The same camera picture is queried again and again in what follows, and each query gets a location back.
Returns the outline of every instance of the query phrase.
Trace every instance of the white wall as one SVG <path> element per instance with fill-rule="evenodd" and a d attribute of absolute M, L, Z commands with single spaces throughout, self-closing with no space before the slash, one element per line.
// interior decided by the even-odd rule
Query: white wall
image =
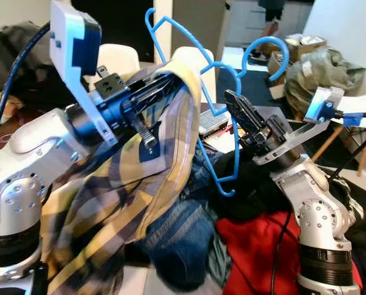
<path fill-rule="evenodd" d="M 0 27 L 31 20 L 42 26 L 50 20 L 50 0 L 0 0 Z"/>
<path fill-rule="evenodd" d="M 316 0 L 305 34 L 317 34 L 345 59 L 366 68 L 366 0 Z M 355 95 L 366 93 L 366 73 Z"/>

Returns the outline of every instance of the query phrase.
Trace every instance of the person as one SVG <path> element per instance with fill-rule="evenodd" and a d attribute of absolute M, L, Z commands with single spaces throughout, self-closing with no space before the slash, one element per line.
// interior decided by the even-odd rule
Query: person
<path fill-rule="evenodd" d="M 285 0 L 259 0 L 258 5 L 265 8 L 266 25 L 261 37 L 272 36 L 278 29 L 281 22 L 282 10 Z M 268 57 L 260 51 L 260 46 L 250 52 L 250 58 L 258 61 L 267 61 Z"/>

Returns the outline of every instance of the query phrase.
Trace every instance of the black cable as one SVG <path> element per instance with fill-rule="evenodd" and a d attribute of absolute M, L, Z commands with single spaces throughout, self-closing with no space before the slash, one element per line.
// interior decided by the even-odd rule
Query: black cable
<path fill-rule="evenodd" d="M 4 88 L 2 89 L 1 98 L 0 98 L 0 121 L 2 114 L 5 109 L 5 105 L 9 96 L 10 88 L 14 81 L 14 78 L 17 74 L 18 69 L 20 68 L 20 64 L 27 57 L 31 49 L 35 46 L 35 44 L 42 38 L 48 31 L 50 30 L 50 22 L 46 23 L 39 31 L 28 41 L 26 46 L 22 49 L 22 51 L 17 55 L 15 61 L 10 67 L 8 78 L 4 84 Z"/>
<path fill-rule="evenodd" d="M 284 233 L 287 231 L 287 226 L 291 219 L 291 215 L 292 215 L 292 210 L 288 212 L 287 219 L 285 220 L 285 223 L 281 228 L 279 239 L 278 239 L 277 245 L 276 245 L 276 250 L 274 252 L 274 264 L 273 264 L 273 269 L 271 272 L 271 295 L 274 295 L 274 283 L 276 282 L 276 272 L 277 272 L 277 265 L 278 265 L 278 260 L 279 260 L 279 251 L 280 251 L 281 241 L 282 241 L 282 237 L 284 236 Z"/>
<path fill-rule="evenodd" d="M 363 113 L 363 118 L 366 118 L 366 112 Z M 344 164 L 342 164 L 340 167 L 338 167 L 333 172 L 333 174 L 330 175 L 328 181 L 331 182 L 340 173 L 340 171 L 342 169 L 344 169 L 350 161 L 355 159 L 355 157 L 358 155 L 358 153 L 360 153 L 365 147 L 366 147 L 366 140 L 351 154 L 350 158 Z"/>

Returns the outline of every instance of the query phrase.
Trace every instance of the floor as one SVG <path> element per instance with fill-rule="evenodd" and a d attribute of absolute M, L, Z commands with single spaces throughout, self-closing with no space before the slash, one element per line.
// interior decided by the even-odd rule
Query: floor
<path fill-rule="evenodd" d="M 222 62 L 230 64 L 235 69 L 241 69 L 241 60 L 244 52 L 241 48 L 225 47 Z M 267 71 L 265 66 L 247 65 L 253 71 Z M 341 175 L 366 190 L 366 175 L 358 177 L 354 170 L 343 170 Z M 119 295 L 221 295 L 222 290 L 208 276 L 205 283 L 194 292 L 176 293 L 157 277 L 155 269 L 144 267 L 125 266 L 124 280 Z"/>

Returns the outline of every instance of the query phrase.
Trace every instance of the chair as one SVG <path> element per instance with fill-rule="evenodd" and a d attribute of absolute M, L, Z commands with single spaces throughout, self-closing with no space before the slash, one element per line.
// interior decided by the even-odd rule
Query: chair
<path fill-rule="evenodd" d="M 205 49 L 209 57 L 214 60 L 213 53 Z M 191 65 L 193 68 L 196 68 L 198 71 L 206 67 L 209 63 L 201 54 L 198 48 L 196 47 L 188 47 L 183 46 L 176 49 L 176 51 L 172 55 L 172 59 L 181 60 L 187 65 Z M 206 73 L 202 74 L 202 81 L 205 84 L 209 96 L 213 103 L 217 102 L 217 96 L 215 91 L 215 70 L 214 68 L 208 70 Z M 202 92 L 201 103 L 206 103 L 206 97 Z"/>
<path fill-rule="evenodd" d="M 124 81 L 132 74 L 139 71 L 139 56 L 137 51 L 129 46 L 120 44 L 102 44 L 99 47 L 97 67 L 106 66 L 110 74 L 117 73 Z M 87 76 L 89 89 L 94 90 L 94 83 L 99 81 L 101 77 Z"/>
<path fill-rule="evenodd" d="M 337 109 L 347 112 L 366 112 L 366 94 L 362 96 L 343 96 L 341 99 Z M 343 124 L 342 119 L 332 119 L 333 121 Z M 351 126 L 351 127 L 359 127 L 366 129 L 366 118 L 363 118 L 359 124 L 359 126 Z M 315 155 L 312 157 L 312 160 L 315 162 L 322 153 L 331 145 L 333 140 L 343 131 L 344 127 L 341 125 L 335 129 L 333 134 L 329 136 L 327 141 L 318 149 Z M 362 151 L 360 155 L 359 168 L 358 168 L 358 176 L 362 175 L 362 170 L 364 168 L 366 162 L 366 148 Z"/>

